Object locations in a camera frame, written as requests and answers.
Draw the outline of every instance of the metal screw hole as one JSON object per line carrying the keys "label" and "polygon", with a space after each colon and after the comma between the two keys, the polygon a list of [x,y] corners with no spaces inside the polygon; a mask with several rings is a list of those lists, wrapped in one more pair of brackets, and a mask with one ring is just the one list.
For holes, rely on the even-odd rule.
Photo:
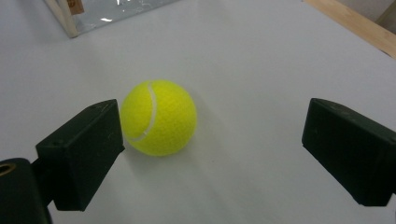
{"label": "metal screw hole", "polygon": [[6,174],[10,173],[10,172],[13,171],[16,167],[17,167],[17,165],[15,165],[14,163],[5,163],[5,164],[1,164],[1,165],[0,165],[0,176],[6,175]]}

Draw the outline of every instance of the white table surface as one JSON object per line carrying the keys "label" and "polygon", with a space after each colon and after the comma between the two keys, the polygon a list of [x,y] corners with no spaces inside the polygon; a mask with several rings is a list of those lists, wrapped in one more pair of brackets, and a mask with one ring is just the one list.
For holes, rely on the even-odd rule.
{"label": "white table surface", "polygon": [[191,142],[126,144],[85,212],[49,206],[55,224],[394,223],[393,198],[356,204],[301,138],[313,97],[396,130],[396,62],[298,0],[182,0],[75,39],[43,1],[2,2],[1,160],[34,161],[80,110],[155,78],[191,93]]}

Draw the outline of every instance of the yellow tennis ball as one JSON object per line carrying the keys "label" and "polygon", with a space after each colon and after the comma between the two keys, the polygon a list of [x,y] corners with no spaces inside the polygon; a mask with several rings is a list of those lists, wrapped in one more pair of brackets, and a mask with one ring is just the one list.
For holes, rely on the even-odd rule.
{"label": "yellow tennis ball", "polygon": [[167,80],[140,83],[126,96],[120,110],[126,140],[150,156],[181,150],[190,141],[196,121],[190,95]]}

